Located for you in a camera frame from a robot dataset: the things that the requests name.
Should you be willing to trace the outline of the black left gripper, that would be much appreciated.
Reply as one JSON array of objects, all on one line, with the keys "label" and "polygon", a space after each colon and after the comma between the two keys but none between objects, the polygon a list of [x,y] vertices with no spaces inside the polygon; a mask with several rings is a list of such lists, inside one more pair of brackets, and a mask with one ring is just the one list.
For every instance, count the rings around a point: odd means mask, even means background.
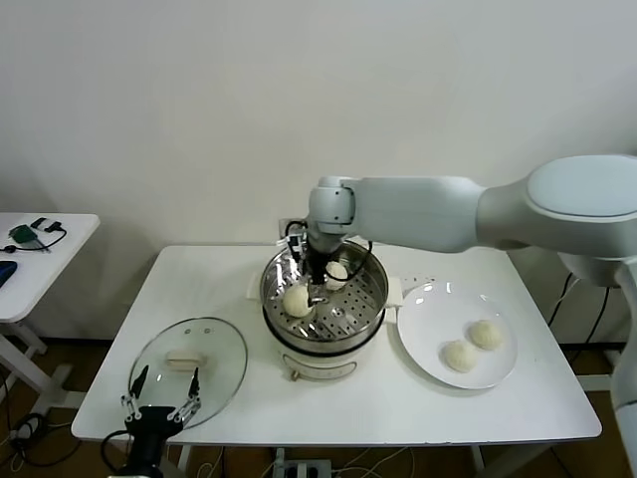
[{"label": "black left gripper", "polygon": [[167,440],[182,431],[201,408],[199,368],[193,371],[187,399],[175,409],[173,406],[142,406],[140,398],[149,366],[145,365],[134,379],[127,393],[120,398],[125,410],[124,426],[132,437],[126,468],[158,468]]}]

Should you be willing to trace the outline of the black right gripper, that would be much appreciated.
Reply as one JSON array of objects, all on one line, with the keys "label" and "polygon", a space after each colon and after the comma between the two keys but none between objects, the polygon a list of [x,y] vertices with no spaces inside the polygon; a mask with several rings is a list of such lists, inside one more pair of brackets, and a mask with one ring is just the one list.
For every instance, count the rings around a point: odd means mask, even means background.
[{"label": "black right gripper", "polygon": [[329,300],[327,290],[328,276],[326,274],[326,265],[329,260],[328,254],[318,252],[313,248],[309,248],[306,251],[304,272],[310,278],[308,281],[309,305],[324,304]]}]

